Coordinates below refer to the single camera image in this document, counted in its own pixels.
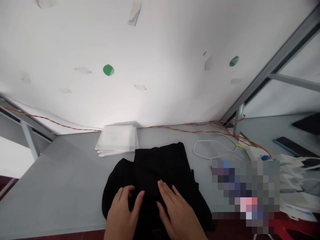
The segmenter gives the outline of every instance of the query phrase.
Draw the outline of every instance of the black garment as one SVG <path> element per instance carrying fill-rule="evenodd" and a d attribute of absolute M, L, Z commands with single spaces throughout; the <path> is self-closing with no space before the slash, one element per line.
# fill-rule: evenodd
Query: black garment
<path fill-rule="evenodd" d="M 206 232 L 214 230 L 212 213 L 203 199 L 199 184 L 190 170 L 183 143 L 170 144 L 152 149 L 137 149 L 134 162 L 121 159 L 110 174 L 102 197 L 102 213 L 107 218 L 113 198 L 120 187 L 134 185 L 135 191 L 129 198 L 129 209 L 133 209 L 138 193 L 145 191 L 139 213 L 134 239 L 170 239 L 159 217 L 156 201 L 166 209 L 157 182 L 162 179 L 172 188 L 178 189 L 193 208 Z"/>

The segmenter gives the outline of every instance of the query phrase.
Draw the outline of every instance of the orange wire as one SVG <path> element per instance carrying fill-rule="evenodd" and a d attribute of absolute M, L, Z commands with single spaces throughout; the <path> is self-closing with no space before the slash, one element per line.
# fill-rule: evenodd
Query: orange wire
<path fill-rule="evenodd" d="M 16 113 L 23 114 L 23 115 L 26 115 L 26 116 L 32 116 L 32 117 L 38 117 L 38 118 L 47 119 L 47 120 L 49 120 L 49 121 L 51 121 L 51 122 L 53 122 L 53 123 L 55 123 L 55 124 L 58 124 L 58 125 L 60 125 L 60 126 L 62 126 L 62 127 L 67 127 L 67 128 L 71 128 L 71 129 L 74 129 L 74 130 L 101 132 L 101 130 L 96 130 L 96 129 L 79 129 L 79 128 L 73 128 L 73 127 L 69 127 L 69 126 L 62 125 L 62 124 L 60 124 L 60 123 L 57 123 L 57 122 L 55 122 L 55 121 L 53 121 L 53 120 L 51 120 L 51 119 L 49 119 L 49 118 L 46 118 L 46 117 L 41 117 L 41 116 L 37 116 L 37 115 L 32 115 L 32 114 L 28 114 L 28 113 L 19 112 L 19 111 L 16 111 L 16 110 L 14 110 L 14 109 L 11 109 L 11 108 L 8 108 L 8 107 L 6 107 L 6 106 L 3 106 L 3 105 L 0 105 L 0 107 L 3 107 L 3 108 L 5 108 L 5 109 L 7 109 L 7 110 L 10 110 L 10 111 L 12 111 L 12 112 L 16 112 Z M 245 117 L 246 117 L 246 115 L 243 115 L 243 118 L 241 118 L 241 119 L 239 119 L 239 120 L 237 120 L 237 121 L 233 121 L 233 122 L 210 121 L 210 122 L 205 122 L 204 124 L 201 124 L 201 123 L 200 123 L 200 124 L 197 124 L 197 123 L 185 123 L 184 125 L 199 125 L 199 126 L 202 126 L 202 125 L 206 125 L 206 124 L 215 124 L 215 123 L 218 123 L 218 122 L 222 122 L 222 123 L 236 123 L 236 122 L 241 122 L 242 120 L 245 119 Z M 189 133 L 217 133 L 217 134 L 223 134 L 223 135 L 227 135 L 227 136 L 232 136 L 232 137 L 234 137 L 234 136 L 229 132 L 229 130 L 228 130 L 226 127 L 225 127 L 225 128 L 228 130 L 228 132 L 229 132 L 230 134 L 221 133 L 221 132 L 217 132 L 217 131 L 186 131 L 186 130 L 181 130 L 181 129 L 177 129 L 177 128 L 171 128 L 171 127 L 168 127 L 168 126 L 151 126 L 151 127 L 143 127 L 143 128 L 138 128 L 138 129 L 145 129 L 145 128 L 168 128 L 168 129 L 172 129 L 172 130 L 176 130 L 176 131 L 180 131 L 180 132 L 189 132 Z M 252 142 L 253 144 L 255 144 L 256 146 L 258 146 L 259 148 L 265 150 L 265 151 L 270 155 L 270 157 L 272 157 L 272 155 L 270 154 L 270 152 L 267 151 L 266 149 L 264 149 L 263 147 L 261 147 L 259 144 L 255 143 L 255 142 L 253 142 L 253 141 L 251 141 L 251 140 L 248 140 L 248 139 L 246 139 L 246 138 L 244 138 L 244 137 L 241 137 L 241 136 L 236 136 L 236 137 L 242 138 L 242 139 L 244 139 L 245 141 L 248 141 L 248 142 Z"/>
<path fill-rule="evenodd" d="M 55 122 L 55 121 L 53 121 L 53 120 L 51 120 L 51 119 L 49 119 L 49 118 L 46 118 L 46 117 L 41 117 L 41 116 L 37 116 L 37 115 L 32 115 L 32 114 L 28 114 L 28 113 L 19 112 L 19 111 L 13 110 L 13 109 L 11 109 L 11 108 L 7 108 L 7 107 L 5 107 L 5 106 L 3 106 L 3 105 L 0 105 L 0 107 L 3 107 L 3 108 L 5 108 L 5 109 L 7 109 L 7 110 L 10 110 L 10 111 L 12 111 L 12 112 L 16 112 L 16 113 L 19 113 L 19 114 L 23 114 L 23 115 L 27 115 L 27 116 L 39 117 L 39 118 L 47 119 L 47 120 L 49 120 L 49 121 L 51 121 L 51 122 L 53 122 L 53 123 L 55 123 L 55 124 L 58 124 L 58 125 L 60 125 L 60 126 L 62 126 L 62 127 L 67 127 L 67 128 L 71 128 L 71 129 L 74 129 L 74 130 L 98 131 L 98 132 L 101 132 L 101 130 L 95 130 L 95 129 L 72 128 L 72 127 L 69 127 L 69 126 L 62 125 L 62 124 L 60 124 L 60 123 L 57 123 L 57 122 Z"/>

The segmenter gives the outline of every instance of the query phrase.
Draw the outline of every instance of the black device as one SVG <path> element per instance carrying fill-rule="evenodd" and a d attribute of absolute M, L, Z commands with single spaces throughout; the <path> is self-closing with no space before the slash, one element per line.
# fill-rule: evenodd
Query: black device
<path fill-rule="evenodd" d="M 320 134 L 320 113 L 313 114 L 292 124 L 311 134 Z"/>
<path fill-rule="evenodd" d="M 301 147 L 299 144 L 291 141 L 290 139 L 286 137 L 280 137 L 275 140 L 273 140 L 274 143 L 278 144 L 280 147 L 284 148 L 288 152 L 292 153 L 294 157 L 315 157 L 320 158 L 317 154 L 314 154 L 313 152 L 309 151 L 308 149 L 305 149 L 304 147 Z M 313 167 L 315 165 L 320 164 L 320 159 L 307 159 L 302 162 L 305 167 Z"/>

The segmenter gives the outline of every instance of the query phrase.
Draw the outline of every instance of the table surface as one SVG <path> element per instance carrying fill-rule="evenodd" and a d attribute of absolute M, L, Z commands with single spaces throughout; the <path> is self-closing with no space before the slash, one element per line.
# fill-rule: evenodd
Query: table surface
<path fill-rule="evenodd" d="M 176 127 L 188 131 L 223 131 L 211 125 Z M 228 198 L 212 183 L 212 161 L 193 152 L 198 140 L 217 140 L 234 148 L 230 140 L 214 133 L 195 134 L 164 128 L 140 129 L 137 134 L 140 148 L 184 143 L 190 168 L 211 211 L 234 211 L 234 205 L 229 205 Z M 133 161 L 134 152 L 99 157 L 94 149 L 98 138 L 99 133 L 55 138 L 0 202 L 0 239 L 105 228 L 101 201 L 108 176 L 122 158 Z M 219 143 L 200 142 L 196 151 L 209 158 L 229 153 Z M 249 160 L 243 148 L 238 147 L 234 154 Z M 228 156 L 228 160 L 239 161 L 232 158 Z"/>
<path fill-rule="evenodd" d="M 239 122 L 238 127 L 248 139 L 260 144 L 273 156 L 286 154 L 293 156 L 272 140 L 286 137 L 300 146 L 320 156 L 320 137 L 292 126 L 310 114 L 251 118 Z"/>

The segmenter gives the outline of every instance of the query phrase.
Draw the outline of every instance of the hand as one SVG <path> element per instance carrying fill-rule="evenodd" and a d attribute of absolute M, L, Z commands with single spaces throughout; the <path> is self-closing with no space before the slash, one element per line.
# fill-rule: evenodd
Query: hand
<path fill-rule="evenodd" d="M 132 212 L 129 211 L 128 197 L 134 186 L 120 188 L 114 196 L 107 216 L 104 240 L 132 240 L 136 230 L 139 211 L 143 200 L 144 191 L 141 191 L 135 201 Z"/>
<path fill-rule="evenodd" d="M 167 206 L 168 218 L 161 203 L 157 202 L 160 218 L 171 240 L 207 240 L 207 237 L 192 207 L 181 196 L 175 186 L 171 191 L 166 183 L 158 181 L 158 187 Z"/>

